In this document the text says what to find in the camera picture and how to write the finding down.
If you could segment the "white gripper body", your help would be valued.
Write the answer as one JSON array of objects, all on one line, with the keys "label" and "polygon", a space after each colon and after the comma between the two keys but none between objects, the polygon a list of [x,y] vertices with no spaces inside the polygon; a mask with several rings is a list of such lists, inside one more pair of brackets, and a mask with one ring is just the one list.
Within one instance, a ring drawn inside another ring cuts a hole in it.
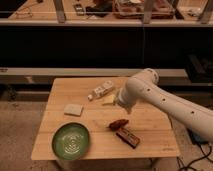
[{"label": "white gripper body", "polygon": [[128,114],[132,112],[134,106],[134,96],[127,91],[120,90],[117,95],[117,104],[124,108]]}]

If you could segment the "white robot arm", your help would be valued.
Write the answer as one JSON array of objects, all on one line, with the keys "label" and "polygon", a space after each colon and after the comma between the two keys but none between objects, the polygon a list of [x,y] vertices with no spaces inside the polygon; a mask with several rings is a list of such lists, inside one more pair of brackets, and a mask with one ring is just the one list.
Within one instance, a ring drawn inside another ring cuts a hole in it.
[{"label": "white robot arm", "polygon": [[131,110],[139,99],[144,99],[213,142],[213,110],[164,91],[157,86],[158,81],[159,76],[154,69],[143,69],[126,81],[118,93],[117,103]]}]

